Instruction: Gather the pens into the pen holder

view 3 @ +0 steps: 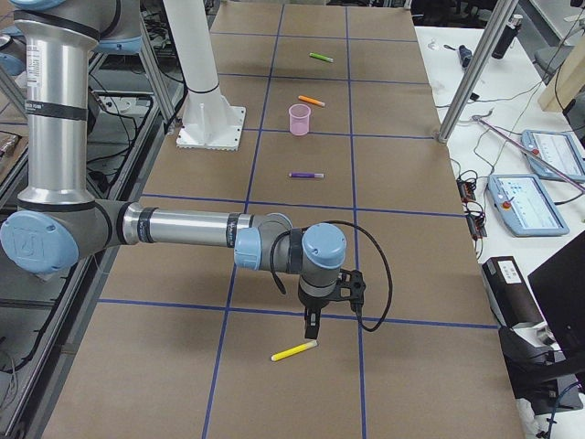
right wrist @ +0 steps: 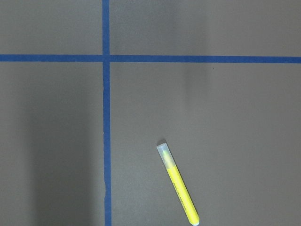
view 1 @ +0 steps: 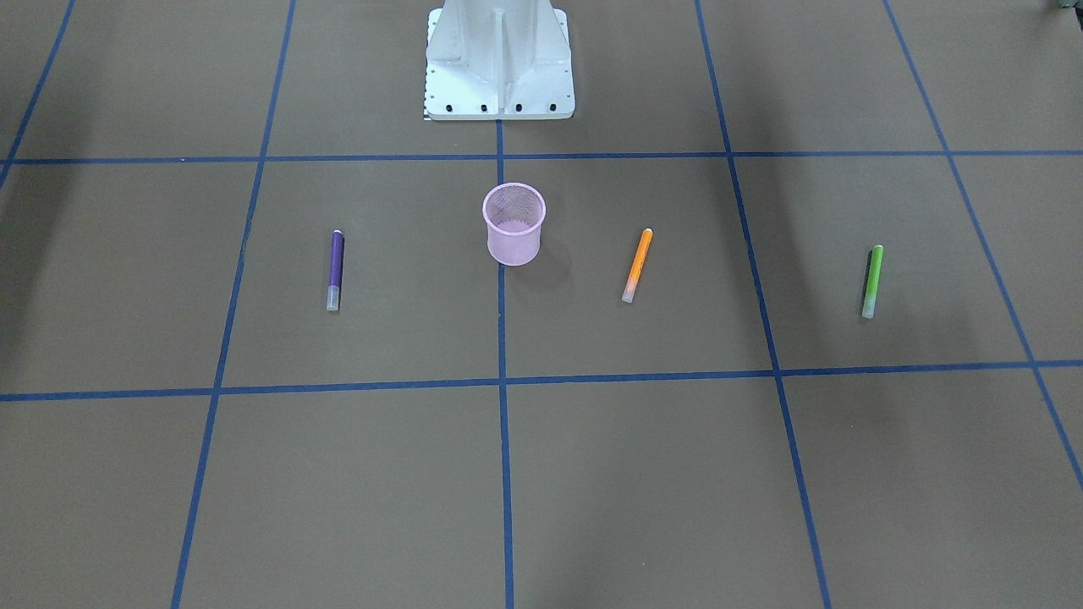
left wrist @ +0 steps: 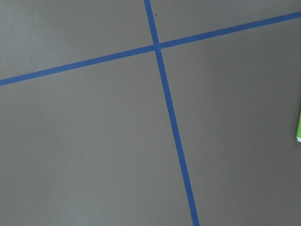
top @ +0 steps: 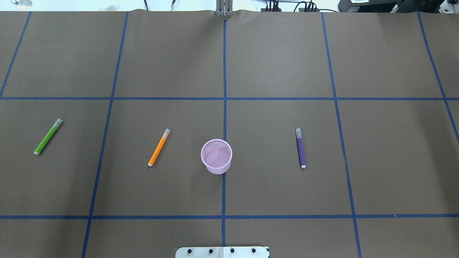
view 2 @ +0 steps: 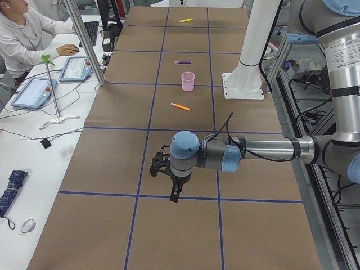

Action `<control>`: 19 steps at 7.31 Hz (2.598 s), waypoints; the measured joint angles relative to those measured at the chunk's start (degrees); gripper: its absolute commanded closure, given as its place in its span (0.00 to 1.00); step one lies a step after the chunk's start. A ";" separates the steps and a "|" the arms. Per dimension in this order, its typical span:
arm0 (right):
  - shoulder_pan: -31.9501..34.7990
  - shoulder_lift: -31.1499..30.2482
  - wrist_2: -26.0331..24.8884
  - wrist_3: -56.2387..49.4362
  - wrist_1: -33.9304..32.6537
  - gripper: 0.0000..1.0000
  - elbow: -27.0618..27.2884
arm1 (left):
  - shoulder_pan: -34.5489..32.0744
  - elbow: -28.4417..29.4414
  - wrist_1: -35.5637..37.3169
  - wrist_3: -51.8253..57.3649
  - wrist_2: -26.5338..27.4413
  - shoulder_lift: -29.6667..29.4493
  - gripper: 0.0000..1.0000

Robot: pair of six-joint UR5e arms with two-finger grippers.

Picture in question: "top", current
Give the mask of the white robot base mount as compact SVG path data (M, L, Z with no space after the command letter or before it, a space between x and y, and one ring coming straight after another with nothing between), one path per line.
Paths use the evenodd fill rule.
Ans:
M182 247L177 249L176 258L269 258L269 247Z

